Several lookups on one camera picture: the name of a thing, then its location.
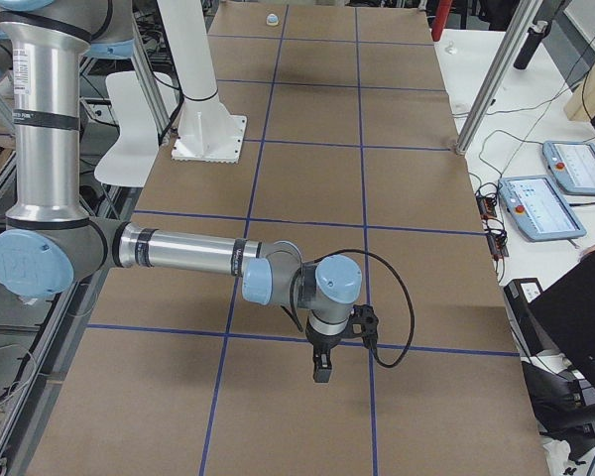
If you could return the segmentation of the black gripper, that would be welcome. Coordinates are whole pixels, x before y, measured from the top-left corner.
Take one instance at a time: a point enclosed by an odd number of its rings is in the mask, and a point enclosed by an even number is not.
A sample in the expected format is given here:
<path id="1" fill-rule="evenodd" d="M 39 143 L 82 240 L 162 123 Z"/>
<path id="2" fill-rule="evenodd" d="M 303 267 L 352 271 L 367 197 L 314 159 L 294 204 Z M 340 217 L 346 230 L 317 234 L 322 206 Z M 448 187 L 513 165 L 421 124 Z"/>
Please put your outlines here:
<path id="1" fill-rule="evenodd" d="M 305 336 L 313 347 L 313 381 L 328 383 L 332 374 L 330 352 L 341 341 L 341 335 L 326 335 L 313 328 L 307 328 Z"/>

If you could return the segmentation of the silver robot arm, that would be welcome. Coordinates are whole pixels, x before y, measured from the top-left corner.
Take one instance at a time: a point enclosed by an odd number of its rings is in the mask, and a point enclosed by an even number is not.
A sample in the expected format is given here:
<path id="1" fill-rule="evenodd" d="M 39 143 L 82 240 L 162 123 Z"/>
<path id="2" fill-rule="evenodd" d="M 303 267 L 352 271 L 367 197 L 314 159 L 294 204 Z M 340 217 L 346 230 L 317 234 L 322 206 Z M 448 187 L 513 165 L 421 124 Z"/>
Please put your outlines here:
<path id="1" fill-rule="evenodd" d="M 0 234 L 0 284 L 26 298 L 60 293 L 95 272 L 132 266 L 230 275 L 243 298 L 304 308 L 313 378 L 352 330 L 362 274 L 336 252 L 314 263 L 289 242 L 260 243 L 143 228 L 89 215 L 79 202 L 79 62 L 89 51 L 134 51 L 128 1 L 2 1 L 13 47 L 17 201 Z"/>

